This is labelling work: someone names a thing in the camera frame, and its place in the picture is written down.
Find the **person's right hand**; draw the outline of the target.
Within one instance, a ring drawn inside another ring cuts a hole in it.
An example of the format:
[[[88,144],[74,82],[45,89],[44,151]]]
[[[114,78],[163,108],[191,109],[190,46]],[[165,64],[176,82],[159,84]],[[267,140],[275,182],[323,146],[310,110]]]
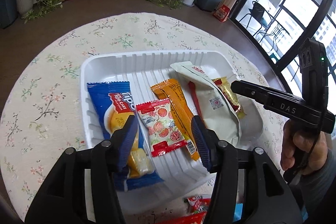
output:
[[[282,141],[280,161],[282,170],[286,171],[294,166],[294,152],[296,149],[304,151],[304,153],[309,153],[313,145],[314,139],[306,137],[304,131],[300,130],[294,121],[287,120],[284,125]],[[327,155],[328,146],[326,136],[322,131],[320,132],[313,151],[309,156],[307,167],[302,171],[302,174],[307,175],[316,170],[320,170],[326,163]]]

